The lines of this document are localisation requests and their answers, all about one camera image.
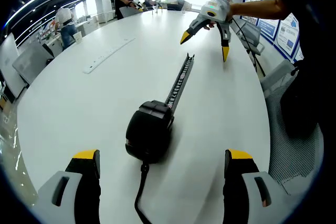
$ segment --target wall poster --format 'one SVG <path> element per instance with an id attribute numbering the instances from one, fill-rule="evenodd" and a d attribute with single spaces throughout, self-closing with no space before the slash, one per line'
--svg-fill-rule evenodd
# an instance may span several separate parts
<path id="1" fill-rule="evenodd" d="M 277 43 L 290 56 L 293 54 L 295 45 L 299 39 L 299 22 L 293 13 L 285 20 L 280 21 Z"/>

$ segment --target hand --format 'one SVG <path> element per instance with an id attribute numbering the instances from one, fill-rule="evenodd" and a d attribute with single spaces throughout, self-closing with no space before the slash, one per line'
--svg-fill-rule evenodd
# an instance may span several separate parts
<path id="1" fill-rule="evenodd" d="M 226 21 L 230 21 L 232 19 L 232 11 L 231 11 L 231 9 L 230 9 L 230 11 L 228 12 L 228 14 L 227 14 L 227 16 L 226 16 Z M 215 26 L 214 26 L 214 24 L 215 24 L 216 22 L 214 22 L 214 21 L 211 21 L 210 22 L 210 24 L 209 24 L 209 27 L 208 26 L 204 26 L 203 28 L 205 29 L 205 30 L 210 30 L 210 28 L 214 28 Z"/>
<path id="2" fill-rule="evenodd" d="M 134 9 L 137 9 L 136 6 L 135 6 L 135 4 L 133 3 L 133 1 L 129 1 L 127 3 L 127 5 L 130 6 L 130 7 L 132 7 L 132 8 L 134 8 Z"/>
<path id="3" fill-rule="evenodd" d="M 156 2 L 152 0 L 148 0 L 148 3 L 150 3 L 151 5 L 156 5 Z"/>
<path id="4" fill-rule="evenodd" d="M 216 24 L 216 22 L 214 22 L 214 21 L 210 21 L 210 24 L 209 24 L 209 27 L 208 26 L 204 26 L 203 28 L 205 29 L 205 30 L 210 30 L 210 28 L 214 28 L 215 25 Z"/>

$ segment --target black strap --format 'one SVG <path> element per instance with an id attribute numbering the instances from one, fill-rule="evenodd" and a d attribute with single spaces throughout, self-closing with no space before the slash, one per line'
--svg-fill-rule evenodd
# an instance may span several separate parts
<path id="1" fill-rule="evenodd" d="M 67 21 L 65 21 L 65 22 L 63 23 L 63 26 L 68 25 L 70 22 L 72 22 L 72 18 L 71 18 L 71 19 L 68 19 Z"/>
<path id="2" fill-rule="evenodd" d="M 135 203 L 134 203 L 134 207 L 135 207 L 135 210 L 137 211 L 142 223 L 144 224 L 152 224 L 148 219 L 147 217 L 142 213 L 142 211 L 139 209 L 139 200 L 140 200 L 140 197 L 142 195 L 142 192 L 143 192 L 143 187 L 145 186 L 145 181 L 146 181 L 146 178 L 147 178 L 147 173 L 149 171 L 149 165 L 148 164 L 145 164 L 143 163 L 141 165 L 141 181 L 140 181 L 140 187 L 139 187 L 139 191 L 138 191 L 138 194 L 135 198 Z"/>

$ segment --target poster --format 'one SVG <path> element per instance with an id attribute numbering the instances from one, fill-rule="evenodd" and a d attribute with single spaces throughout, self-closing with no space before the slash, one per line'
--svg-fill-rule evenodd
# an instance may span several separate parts
<path id="1" fill-rule="evenodd" d="M 299 38 L 299 22 L 293 13 L 285 20 L 280 21 L 277 43 L 290 56 L 292 55 L 296 42 Z"/>
<path id="2" fill-rule="evenodd" d="M 295 59 L 296 60 L 303 60 L 303 54 L 302 54 L 302 51 L 301 51 L 301 47 L 299 47 L 299 50 L 297 51 L 296 53 L 296 56 L 295 56 Z"/>
<path id="3" fill-rule="evenodd" d="M 275 39 L 275 33 L 277 32 L 279 22 L 279 20 L 273 19 L 259 19 L 258 26 L 265 34 L 270 36 L 272 39 Z"/>

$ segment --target floor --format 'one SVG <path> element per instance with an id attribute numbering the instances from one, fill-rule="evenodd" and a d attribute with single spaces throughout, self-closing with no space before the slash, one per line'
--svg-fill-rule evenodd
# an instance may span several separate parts
<path id="1" fill-rule="evenodd" d="M 16 121 L 17 106 L 24 92 L 13 104 L 6 102 L 3 111 L 0 111 L 0 164 L 18 197 L 26 205 L 33 206 L 38 196 L 23 160 Z"/>

